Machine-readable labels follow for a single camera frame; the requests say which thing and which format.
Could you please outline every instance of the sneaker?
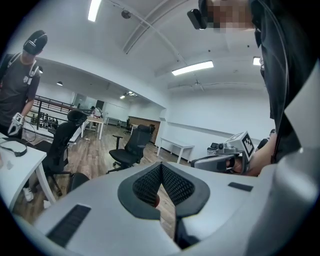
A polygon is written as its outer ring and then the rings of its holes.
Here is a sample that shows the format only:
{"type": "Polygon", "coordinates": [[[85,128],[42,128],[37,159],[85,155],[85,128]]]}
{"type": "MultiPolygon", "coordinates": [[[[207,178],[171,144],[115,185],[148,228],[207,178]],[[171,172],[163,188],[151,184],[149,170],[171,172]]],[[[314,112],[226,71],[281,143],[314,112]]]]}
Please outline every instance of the sneaker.
{"type": "Polygon", "coordinates": [[[30,187],[24,187],[23,189],[24,197],[27,202],[30,202],[34,199],[34,194],[31,192],[30,187]]]}

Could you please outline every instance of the white desk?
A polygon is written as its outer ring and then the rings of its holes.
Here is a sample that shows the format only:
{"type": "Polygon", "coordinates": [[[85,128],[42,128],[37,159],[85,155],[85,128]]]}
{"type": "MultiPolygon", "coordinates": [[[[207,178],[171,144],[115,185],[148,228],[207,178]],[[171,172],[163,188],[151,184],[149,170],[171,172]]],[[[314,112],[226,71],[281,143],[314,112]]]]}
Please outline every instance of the white desk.
{"type": "Polygon", "coordinates": [[[189,159],[188,159],[188,163],[190,162],[190,156],[191,156],[191,153],[192,153],[192,150],[193,148],[195,147],[194,145],[189,145],[189,144],[186,144],[182,141],[179,141],[179,140],[176,140],[176,139],[168,139],[168,138],[160,138],[160,145],[158,146],[158,152],[156,153],[156,156],[158,157],[159,156],[159,153],[160,153],[160,149],[161,149],[161,145],[162,145],[162,141],[166,141],[166,142],[169,142],[171,143],[172,145],[175,145],[180,149],[180,154],[179,154],[179,157],[178,157],[178,161],[177,163],[179,164],[180,163],[180,159],[181,159],[181,156],[182,156],[182,153],[184,152],[184,149],[191,149],[190,150],[190,154],[189,154],[189,159]]]}
{"type": "Polygon", "coordinates": [[[137,129],[138,128],[138,125],[137,124],[131,124],[131,134],[132,135],[132,132],[134,131],[134,129],[137,129]]]}
{"type": "Polygon", "coordinates": [[[108,118],[106,119],[106,126],[108,126],[108,123],[109,123],[109,120],[110,120],[110,119],[111,119],[111,120],[116,120],[116,121],[118,121],[118,124],[117,124],[117,127],[118,127],[118,128],[121,128],[122,122],[124,122],[124,121],[121,121],[120,119],[108,117],[108,118]]]}
{"type": "MultiPolygon", "coordinates": [[[[16,152],[21,152],[25,149],[24,145],[16,141],[6,142],[3,146],[16,152]]],[[[27,147],[26,154],[20,157],[16,157],[13,152],[3,148],[0,148],[0,154],[3,162],[3,166],[0,168],[0,194],[10,211],[12,211],[19,193],[34,171],[46,198],[51,204],[56,202],[42,166],[42,161],[47,156],[47,153],[27,147]]]]}
{"type": "MultiPolygon", "coordinates": [[[[89,130],[92,130],[91,129],[91,125],[92,123],[97,123],[99,124],[98,127],[95,128],[94,131],[96,131],[96,133],[99,132],[100,130],[100,134],[99,134],[99,140],[101,140],[101,135],[102,135],[102,129],[104,128],[104,120],[102,118],[94,118],[94,117],[91,117],[91,116],[88,116],[88,118],[86,119],[86,121],[89,121],[90,122],[90,129],[89,130]]],[[[81,128],[81,138],[84,137],[84,130],[85,130],[85,126],[86,126],[86,121],[83,122],[82,124],[82,128],[81,128]]]]}

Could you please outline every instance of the person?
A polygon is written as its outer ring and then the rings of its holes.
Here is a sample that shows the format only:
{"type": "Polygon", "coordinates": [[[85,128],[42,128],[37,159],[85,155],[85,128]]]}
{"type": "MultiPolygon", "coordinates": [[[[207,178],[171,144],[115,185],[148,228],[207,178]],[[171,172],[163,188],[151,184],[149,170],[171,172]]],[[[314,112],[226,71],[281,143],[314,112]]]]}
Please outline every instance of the person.
{"type": "Polygon", "coordinates": [[[102,111],[99,107],[91,107],[91,114],[95,117],[95,118],[102,118],[102,111]]]}
{"type": "Polygon", "coordinates": [[[268,143],[268,141],[270,140],[270,137],[272,134],[274,134],[276,132],[276,129],[272,129],[270,131],[269,137],[268,138],[264,138],[263,140],[260,141],[258,147],[255,149],[255,152],[257,152],[258,150],[262,149],[264,147],[264,145],[266,145],[268,143]]]}
{"type": "MultiPolygon", "coordinates": [[[[25,117],[31,110],[40,81],[40,72],[36,66],[36,56],[40,54],[47,44],[48,37],[43,30],[34,32],[23,45],[22,53],[5,56],[0,67],[0,133],[9,136],[8,129],[12,118],[16,113],[21,113],[25,117]],[[29,84],[30,72],[35,74],[29,84]]],[[[22,138],[23,129],[21,128],[16,135],[9,136],[18,139],[22,138]]],[[[29,188],[29,181],[23,187],[23,194],[27,202],[30,202],[34,195],[29,188]]]]}
{"type": "MultiPolygon", "coordinates": [[[[276,132],[251,158],[246,173],[249,176],[258,176],[263,167],[278,163],[301,147],[283,112],[308,79],[319,56],[312,27],[317,24],[318,9],[314,5],[288,0],[199,0],[208,28],[220,32],[229,28],[254,30],[262,51],[260,72],[269,93],[270,118],[274,119],[276,132]]],[[[236,159],[232,169],[241,172],[241,159],[236,159]]]]}

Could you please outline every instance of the hand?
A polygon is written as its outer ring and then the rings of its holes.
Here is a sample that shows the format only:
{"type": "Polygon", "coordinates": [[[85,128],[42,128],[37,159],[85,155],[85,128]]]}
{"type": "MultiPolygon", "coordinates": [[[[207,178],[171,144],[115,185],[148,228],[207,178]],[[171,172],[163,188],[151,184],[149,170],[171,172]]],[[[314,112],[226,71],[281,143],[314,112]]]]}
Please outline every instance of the hand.
{"type": "MultiPolygon", "coordinates": [[[[226,167],[230,166],[230,160],[226,161],[226,167]]],[[[236,157],[234,160],[234,166],[232,167],[232,170],[236,173],[241,173],[242,171],[242,157],[236,157]]]]}

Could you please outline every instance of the black vent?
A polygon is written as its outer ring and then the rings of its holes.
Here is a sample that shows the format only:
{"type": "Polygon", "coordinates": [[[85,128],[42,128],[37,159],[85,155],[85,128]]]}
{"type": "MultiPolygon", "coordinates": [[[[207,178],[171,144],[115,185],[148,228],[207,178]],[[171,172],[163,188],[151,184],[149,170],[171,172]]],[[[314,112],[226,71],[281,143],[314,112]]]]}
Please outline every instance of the black vent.
{"type": "Polygon", "coordinates": [[[54,243],[65,247],[91,208],[77,204],[64,218],[51,230],[47,237],[54,243]]]}

